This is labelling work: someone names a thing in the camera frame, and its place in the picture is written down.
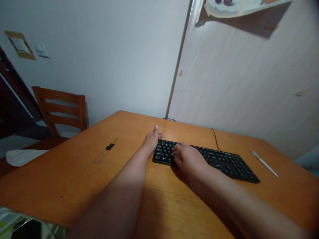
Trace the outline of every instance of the orange table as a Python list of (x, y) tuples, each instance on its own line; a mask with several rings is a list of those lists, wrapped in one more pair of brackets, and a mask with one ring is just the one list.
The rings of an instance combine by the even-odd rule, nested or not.
[[(119, 111), (0, 178), (0, 205), (71, 228), (155, 124), (164, 132), (164, 139), (217, 148), (208, 128)], [(215, 132), (220, 148), (241, 155), (261, 180), (259, 184), (238, 183), (314, 232), (319, 225), (318, 179), (264, 140)], [(116, 137), (121, 139), (95, 164), (94, 158)], [(233, 238), (236, 229), (228, 218), (212, 211), (178, 175), (178, 169), (149, 159), (135, 237)]]

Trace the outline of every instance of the cable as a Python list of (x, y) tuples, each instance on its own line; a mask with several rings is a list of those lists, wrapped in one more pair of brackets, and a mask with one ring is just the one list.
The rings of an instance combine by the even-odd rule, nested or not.
[(176, 122), (176, 120), (174, 120), (174, 119), (170, 119), (170, 118), (163, 118), (164, 120), (171, 120), (171, 121), (175, 121)]
[[(113, 141), (113, 143), (111, 143), (109, 146), (107, 146), (95, 159), (94, 159), (94, 163), (99, 163), (99, 162), (101, 162), (102, 161), (102, 159), (106, 156), (106, 154), (111, 150), (111, 148), (116, 144), (116, 142), (119, 140), (120, 138), (118, 138), (118, 137), (116, 137), (116, 139)], [(97, 160), (97, 158), (102, 154), (102, 153), (104, 153), (106, 151), (106, 153), (103, 155), (103, 157), (100, 159), (100, 160), (98, 160), (98, 161), (96, 161)]]
[(214, 128), (211, 128), (211, 130), (214, 132), (215, 140), (216, 140), (216, 144), (217, 144), (217, 148), (219, 149), (219, 151), (222, 151), (222, 150), (220, 149), (220, 147), (218, 146), (217, 138), (216, 138), (216, 134), (215, 134), (215, 130), (214, 130)]

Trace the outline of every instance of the pen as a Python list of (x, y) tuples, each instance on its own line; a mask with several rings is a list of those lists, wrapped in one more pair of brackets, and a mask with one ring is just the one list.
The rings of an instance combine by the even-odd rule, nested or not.
[(265, 165), (266, 166), (266, 168), (268, 168), (276, 177), (278, 177), (279, 178), (279, 176), (274, 172), (274, 170), (272, 170), (271, 169), (271, 167), (269, 167), (266, 163), (265, 163), (265, 161), (264, 160), (262, 160), (262, 158), (261, 157), (259, 157), (259, 155), (255, 152), (255, 151), (250, 151), (254, 156), (256, 156), (256, 158), (258, 158), (259, 159), (259, 161), (261, 161), (262, 162), (262, 164), (263, 165)]

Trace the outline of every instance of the white cloth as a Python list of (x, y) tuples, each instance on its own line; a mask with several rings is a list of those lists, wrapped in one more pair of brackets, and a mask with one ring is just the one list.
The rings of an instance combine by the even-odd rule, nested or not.
[(21, 167), (31, 160), (39, 157), (40, 155), (48, 152), (48, 150), (36, 150), (36, 149), (19, 149), (11, 150), (6, 154), (7, 163), (15, 166)]

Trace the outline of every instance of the wall switch plate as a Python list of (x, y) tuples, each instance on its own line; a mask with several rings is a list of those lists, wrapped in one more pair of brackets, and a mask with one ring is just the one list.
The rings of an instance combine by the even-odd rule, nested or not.
[(34, 43), (34, 48), (36, 50), (36, 53), (38, 56), (40, 57), (44, 57), (44, 58), (50, 58), (50, 55), (47, 51), (46, 46), (44, 45), (43, 42), (35, 42)]

